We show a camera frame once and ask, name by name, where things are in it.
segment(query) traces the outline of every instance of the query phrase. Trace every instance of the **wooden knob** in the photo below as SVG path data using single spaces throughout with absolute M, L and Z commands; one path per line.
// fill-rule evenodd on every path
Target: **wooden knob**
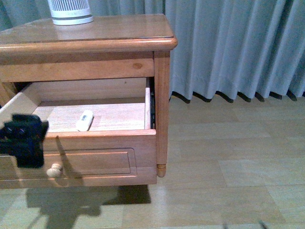
M 61 176 L 62 166 L 60 164 L 54 163 L 51 168 L 47 170 L 47 175 L 50 178 L 58 178 Z

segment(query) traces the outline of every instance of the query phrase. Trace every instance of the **white object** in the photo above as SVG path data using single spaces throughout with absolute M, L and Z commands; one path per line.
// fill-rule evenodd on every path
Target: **white object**
M 50 178 L 58 178 L 61 176 L 62 166 L 58 163 L 54 163 L 51 168 L 47 170 L 47 175 Z
M 79 131 L 88 131 L 93 120 L 93 112 L 85 110 L 80 119 L 76 122 L 76 128 Z
M 77 25 L 93 21 L 88 0 L 48 0 L 55 25 Z

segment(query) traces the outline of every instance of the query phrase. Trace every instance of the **nightstand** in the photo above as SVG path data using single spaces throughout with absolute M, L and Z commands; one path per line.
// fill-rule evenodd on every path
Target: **nightstand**
M 42 19 L 0 32 L 0 123 L 11 114 L 48 120 L 44 166 L 0 156 L 0 187 L 154 184 L 167 162 L 170 50 L 164 15 L 95 17 L 56 26 Z M 30 83 L 16 94 L 14 83 Z M 87 132 L 76 121 L 94 114 Z M 52 165 L 57 175 L 48 176 Z

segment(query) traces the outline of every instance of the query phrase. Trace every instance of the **light blue curtain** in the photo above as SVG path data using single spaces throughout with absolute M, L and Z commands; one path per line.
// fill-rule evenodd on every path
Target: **light blue curtain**
M 89 0 L 94 16 L 165 13 L 179 45 L 170 90 L 235 99 L 305 90 L 304 0 Z M 0 30 L 50 17 L 47 0 L 0 0 Z

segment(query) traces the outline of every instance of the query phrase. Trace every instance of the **floor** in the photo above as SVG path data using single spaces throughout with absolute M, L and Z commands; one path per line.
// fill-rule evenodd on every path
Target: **floor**
M 170 101 L 157 185 L 0 191 L 1 229 L 305 229 L 305 98 Z

